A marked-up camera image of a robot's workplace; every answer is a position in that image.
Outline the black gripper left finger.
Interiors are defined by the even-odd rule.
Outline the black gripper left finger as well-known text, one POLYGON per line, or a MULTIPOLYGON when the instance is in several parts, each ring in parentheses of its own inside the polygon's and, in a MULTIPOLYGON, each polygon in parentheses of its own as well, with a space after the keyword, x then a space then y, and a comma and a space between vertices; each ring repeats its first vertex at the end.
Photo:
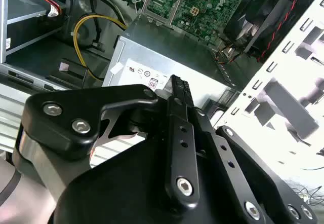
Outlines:
POLYGON ((54 199, 90 169, 96 147, 137 134, 161 141, 167 151, 162 181, 167 198, 195 207, 199 183, 189 84, 171 76, 155 93, 136 84, 35 94, 25 103, 16 147, 54 199))

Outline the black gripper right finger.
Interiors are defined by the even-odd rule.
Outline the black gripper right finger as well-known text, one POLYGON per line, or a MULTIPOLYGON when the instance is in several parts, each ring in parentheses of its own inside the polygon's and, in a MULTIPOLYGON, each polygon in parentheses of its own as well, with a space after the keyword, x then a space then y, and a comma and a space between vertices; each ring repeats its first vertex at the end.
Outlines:
POLYGON ((317 223, 311 208, 227 126, 215 130, 181 82, 197 142, 207 154, 207 203, 217 223, 317 223))

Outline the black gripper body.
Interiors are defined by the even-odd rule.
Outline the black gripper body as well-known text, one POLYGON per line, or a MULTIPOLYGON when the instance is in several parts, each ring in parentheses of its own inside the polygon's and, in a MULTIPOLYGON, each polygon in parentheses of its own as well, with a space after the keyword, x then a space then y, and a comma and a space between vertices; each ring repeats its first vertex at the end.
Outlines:
POLYGON ((243 223, 210 161, 197 156, 200 200, 178 212, 164 189, 166 148, 139 143, 74 179, 54 223, 243 223))

